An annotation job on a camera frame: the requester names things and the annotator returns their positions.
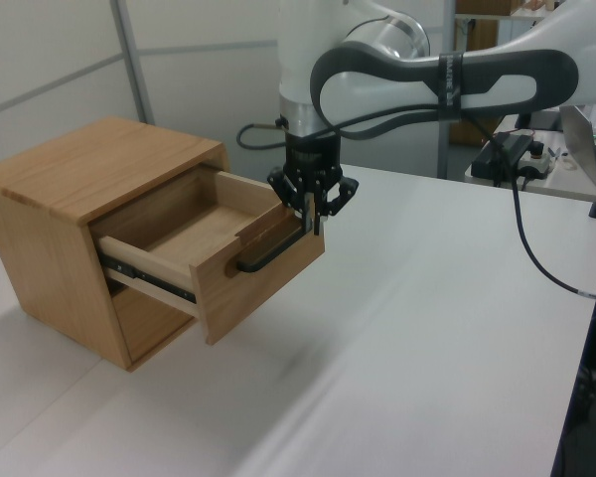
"white table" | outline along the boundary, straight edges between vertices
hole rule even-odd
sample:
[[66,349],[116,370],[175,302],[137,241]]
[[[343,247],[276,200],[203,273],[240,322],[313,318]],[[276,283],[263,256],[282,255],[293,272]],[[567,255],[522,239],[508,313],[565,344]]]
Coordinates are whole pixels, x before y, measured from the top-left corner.
[[[549,476],[593,302],[509,191],[346,167],[327,252],[214,347],[133,374],[19,308],[0,262],[2,476]],[[589,204],[524,195],[596,290]]]
[[[516,121],[517,116],[515,114],[506,116],[495,132],[511,131],[515,129]],[[531,133],[531,130],[522,129],[513,134]],[[545,145],[545,151],[547,151],[547,148],[549,147],[552,151],[560,149],[561,154],[567,152],[565,139],[561,132],[537,130],[534,132],[534,140],[542,142]],[[464,173],[464,182],[485,186],[493,185],[493,181],[473,177],[471,167],[468,167]],[[519,187],[521,187],[523,184],[523,177],[519,177],[517,182]],[[503,183],[502,187],[509,188],[510,183]],[[535,179],[529,181],[525,190],[527,192],[566,197],[568,199],[576,199],[579,201],[596,201],[596,186],[576,161],[574,161],[574,158],[571,155],[565,157],[561,156],[556,161],[553,161],[548,176],[542,180]]]

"wooden drawer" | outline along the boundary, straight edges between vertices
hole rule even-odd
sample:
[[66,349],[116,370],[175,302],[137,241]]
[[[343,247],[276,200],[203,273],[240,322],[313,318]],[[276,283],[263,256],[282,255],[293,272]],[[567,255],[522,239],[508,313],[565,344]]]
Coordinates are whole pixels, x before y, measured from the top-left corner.
[[[322,237],[306,235],[259,271],[238,270],[246,250],[294,226],[298,220],[267,185],[200,165],[89,228],[105,275],[129,287],[113,303],[127,301],[124,294],[137,300],[136,290],[197,318],[213,344],[324,251]],[[171,321],[175,329],[183,324]]]

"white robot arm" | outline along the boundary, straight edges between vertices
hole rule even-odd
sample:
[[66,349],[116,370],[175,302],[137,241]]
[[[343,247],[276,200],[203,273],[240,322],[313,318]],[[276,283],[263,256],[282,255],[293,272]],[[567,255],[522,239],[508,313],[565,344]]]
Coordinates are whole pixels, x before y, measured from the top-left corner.
[[286,162],[268,180],[316,234],[358,186],[342,176],[341,136],[596,103],[596,0],[567,0],[505,45],[434,58],[419,23],[373,1],[281,0],[278,47]]

